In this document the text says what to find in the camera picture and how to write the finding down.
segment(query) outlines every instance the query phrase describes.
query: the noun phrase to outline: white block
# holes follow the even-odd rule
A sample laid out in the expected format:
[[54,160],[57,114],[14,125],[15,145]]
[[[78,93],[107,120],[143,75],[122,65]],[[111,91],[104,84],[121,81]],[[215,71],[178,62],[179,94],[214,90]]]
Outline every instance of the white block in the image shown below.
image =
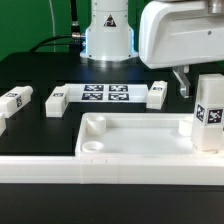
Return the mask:
[[6,118],[11,117],[23,106],[31,101],[33,89],[30,86],[15,87],[0,97],[0,113]]
[[47,117],[62,117],[69,103],[69,87],[56,87],[45,103]]
[[147,95],[147,108],[160,110],[166,98],[167,82],[154,82]]
[[6,124],[5,124],[5,116],[4,114],[0,113],[0,136],[6,129]]
[[224,112],[224,76],[201,75],[198,82],[192,142],[203,152],[221,149]]

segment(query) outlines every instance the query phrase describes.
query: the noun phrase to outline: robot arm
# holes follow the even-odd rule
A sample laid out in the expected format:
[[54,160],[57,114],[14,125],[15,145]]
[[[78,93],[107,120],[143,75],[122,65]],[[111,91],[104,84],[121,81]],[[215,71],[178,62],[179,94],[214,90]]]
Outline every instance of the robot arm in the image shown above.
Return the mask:
[[140,59],[152,69],[173,67],[185,98],[190,87],[185,76],[188,65],[224,59],[224,15],[217,13],[223,12],[222,2],[152,1],[143,11]]

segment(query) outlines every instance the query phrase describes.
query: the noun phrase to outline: black table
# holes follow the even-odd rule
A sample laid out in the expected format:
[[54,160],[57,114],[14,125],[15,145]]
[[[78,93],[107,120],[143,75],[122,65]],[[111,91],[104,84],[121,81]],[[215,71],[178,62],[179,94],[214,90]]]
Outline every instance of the black table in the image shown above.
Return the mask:
[[[215,63],[191,67],[199,74],[223,73]],[[65,83],[147,84],[168,81],[161,111],[145,104],[70,103],[63,118],[46,118],[45,101]],[[75,156],[81,117],[86,112],[192,113],[195,98],[183,99],[171,69],[150,70],[141,63],[120,69],[79,64],[67,53],[17,53],[0,63],[0,95],[30,85],[32,101],[10,119],[0,138],[0,155]],[[159,223],[220,224],[224,187],[158,185],[0,185],[1,223]]]

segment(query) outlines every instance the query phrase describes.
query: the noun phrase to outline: white plastic tray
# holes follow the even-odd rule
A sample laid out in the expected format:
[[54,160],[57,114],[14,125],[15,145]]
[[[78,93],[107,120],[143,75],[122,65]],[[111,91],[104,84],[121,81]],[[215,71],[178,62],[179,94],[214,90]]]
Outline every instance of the white plastic tray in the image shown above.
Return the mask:
[[[193,115],[85,114],[76,146],[82,183],[224,184],[223,150],[197,152],[178,133],[186,116]],[[89,120],[97,127],[102,117],[105,133],[89,133]]]
[[[224,185],[224,150],[195,151],[178,133],[186,116],[192,115],[85,114],[75,157],[0,156],[0,183]],[[100,142],[98,151],[83,147],[92,141]]]

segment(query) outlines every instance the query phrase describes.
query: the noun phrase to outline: green wall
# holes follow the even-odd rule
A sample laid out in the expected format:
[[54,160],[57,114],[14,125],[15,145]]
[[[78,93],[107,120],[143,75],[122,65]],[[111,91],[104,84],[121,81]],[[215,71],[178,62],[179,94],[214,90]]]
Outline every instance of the green wall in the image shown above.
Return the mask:
[[[129,0],[129,24],[135,29],[149,0]],[[79,22],[84,32],[91,20],[91,0],[77,0]],[[56,35],[71,30],[70,0],[52,0]],[[14,52],[28,51],[41,40],[53,36],[49,0],[0,0],[0,60]],[[52,51],[41,48],[41,51]],[[56,51],[67,51],[58,47]]]

